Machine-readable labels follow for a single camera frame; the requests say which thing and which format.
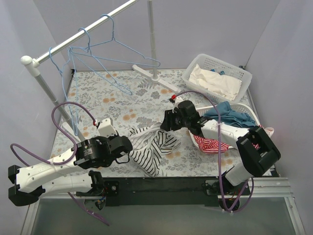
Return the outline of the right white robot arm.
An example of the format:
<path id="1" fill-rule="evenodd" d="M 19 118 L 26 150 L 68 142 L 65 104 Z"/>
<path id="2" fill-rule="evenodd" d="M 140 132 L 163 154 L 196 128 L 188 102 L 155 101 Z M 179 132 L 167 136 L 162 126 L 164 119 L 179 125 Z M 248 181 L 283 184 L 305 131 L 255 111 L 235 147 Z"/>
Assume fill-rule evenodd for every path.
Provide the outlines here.
<path id="1" fill-rule="evenodd" d="M 222 121 L 222 112 L 216 106 L 213 110 L 217 119 L 202 116 L 190 100 L 169 99 L 173 109 L 166 110 L 161 129 L 176 131 L 187 128 L 191 134 L 203 139 L 217 140 L 218 144 L 228 144 L 238 150 L 241 162 L 224 172 L 212 188 L 231 195 L 239 185 L 253 177 L 261 177 L 280 158 L 281 153 L 271 138 L 260 126 L 235 127 Z"/>

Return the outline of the black white striped tank top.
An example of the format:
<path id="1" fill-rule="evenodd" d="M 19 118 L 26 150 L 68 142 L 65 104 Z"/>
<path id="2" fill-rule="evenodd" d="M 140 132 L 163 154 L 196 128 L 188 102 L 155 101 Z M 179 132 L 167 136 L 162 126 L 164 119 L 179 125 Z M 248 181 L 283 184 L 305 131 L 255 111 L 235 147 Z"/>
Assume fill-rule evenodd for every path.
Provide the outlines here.
<path id="1" fill-rule="evenodd" d="M 133 128 L 128 139 L 133 146 L 129 156 L 151 177 L 159 174 L 162 156 L 172 153 L 180 145 L 175 136 L 161 129 L 160 122 L 150 127 Z"/>

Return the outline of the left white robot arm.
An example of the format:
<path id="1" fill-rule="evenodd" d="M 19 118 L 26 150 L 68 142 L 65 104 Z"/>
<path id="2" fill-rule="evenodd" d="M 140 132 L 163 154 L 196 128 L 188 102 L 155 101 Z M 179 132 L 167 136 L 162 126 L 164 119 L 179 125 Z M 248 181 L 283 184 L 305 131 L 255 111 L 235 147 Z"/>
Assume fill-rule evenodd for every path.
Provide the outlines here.
<path id="1" fill-rule="evenodd" d="M 97 168 L 109 167 L 118 158 L 130 154 L 132 149 L 126 136 L 95 137 L 78 143 L 46 163 L 10 166 L 8 178 L 13 186 L 8 190 L 8 198 L 20 207 L 59 193 L 106 194 L 109 186 Z"/>

